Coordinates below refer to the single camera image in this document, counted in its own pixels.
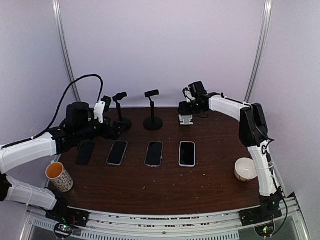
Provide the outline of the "white folding stand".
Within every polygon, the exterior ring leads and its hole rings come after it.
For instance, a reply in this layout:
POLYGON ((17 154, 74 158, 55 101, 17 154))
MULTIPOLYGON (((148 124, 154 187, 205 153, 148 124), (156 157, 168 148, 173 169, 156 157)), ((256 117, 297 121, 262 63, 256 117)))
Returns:
POLYGON ((194 124, 193 123, 193 115, 179 114, 178 118, 179 118, 179 124, 181 126, 192 126, 194 124))

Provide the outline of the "smartphone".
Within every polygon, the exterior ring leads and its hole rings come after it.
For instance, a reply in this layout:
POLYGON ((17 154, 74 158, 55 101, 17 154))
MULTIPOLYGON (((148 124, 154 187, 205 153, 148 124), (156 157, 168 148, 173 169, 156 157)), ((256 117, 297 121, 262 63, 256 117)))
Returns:
POLYGON ((144 164, 148 167, 159 167, 162 163, 164 143, 150 141, 147 146, 144 164))
POLYGON ((120 166, 125 157, 128 142, 116 140, 112 144, 106 163, 113 166, 120 166))
POLYGON ((179 144, 180 167, 193 168, 196 165, 196 144, 191 141, 181 141, 179 144))

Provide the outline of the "black round-base phone stand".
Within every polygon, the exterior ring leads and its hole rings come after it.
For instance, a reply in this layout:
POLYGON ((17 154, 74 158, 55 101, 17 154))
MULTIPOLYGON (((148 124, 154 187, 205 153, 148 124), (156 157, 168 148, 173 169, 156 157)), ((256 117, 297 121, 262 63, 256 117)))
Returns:
POLYGON ((151 97, 158 96, 159 94, 160 93, 158 89, 147 91, 144 93, 144 96, 148 98, 150 101, 151 116, 147 117, 143 121, 143 126, 146 130, 149 130, 149 131, 156 131, 163 127, 163 120, 160 117, 155 116, 155 103, 151 99, 151 97))

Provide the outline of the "black smartphone no case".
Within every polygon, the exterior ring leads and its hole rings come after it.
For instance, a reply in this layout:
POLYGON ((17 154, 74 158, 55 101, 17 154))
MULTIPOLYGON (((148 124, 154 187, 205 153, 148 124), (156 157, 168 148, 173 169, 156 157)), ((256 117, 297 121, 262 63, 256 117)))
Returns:
POLYGON ((94 141, 83 142, 78 149, 75 163, 77 165, 87 165, 91 159, 91 155, 94 150, 94 147, 95 147, 94 141))

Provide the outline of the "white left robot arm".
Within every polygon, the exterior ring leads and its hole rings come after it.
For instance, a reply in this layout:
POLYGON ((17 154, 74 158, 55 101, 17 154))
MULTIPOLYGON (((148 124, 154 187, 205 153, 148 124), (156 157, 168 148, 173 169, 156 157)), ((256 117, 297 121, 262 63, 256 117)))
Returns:
POLYGON ((26 163, 68 152, 80 143, 101 137, 117 140, 125 131, 126 123, 105 117, 109 104, 100 100, 94 108, 88 103, 74 102, 66 108, 66 117, 58 127, 45 130, 19 143, 0 147, 0 200, 51 210, 61 222, 72 218, 72 211, 61 201, 63 198, 49 189, 39 188, 16 180, 8 172, 26 163))

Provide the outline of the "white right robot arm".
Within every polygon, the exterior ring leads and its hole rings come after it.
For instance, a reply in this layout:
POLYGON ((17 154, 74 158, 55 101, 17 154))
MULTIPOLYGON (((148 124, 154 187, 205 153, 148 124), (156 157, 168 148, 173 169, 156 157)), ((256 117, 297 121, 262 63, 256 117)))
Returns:
POLYGON ((223 93, 208 93, 201 81, 191 83, 182 93, 185 101, 181 101, 178 106, 181 125, 192 125, 194 115, 208 111, 224 114, 239 122, 239 140, 252 157, 259 183, 260 206, 256 216, 261 221, 268 220, 279 211, 283 195, 279 190, 269 149, 274 139, 268 136, 262 105, 237 101, 223 93))

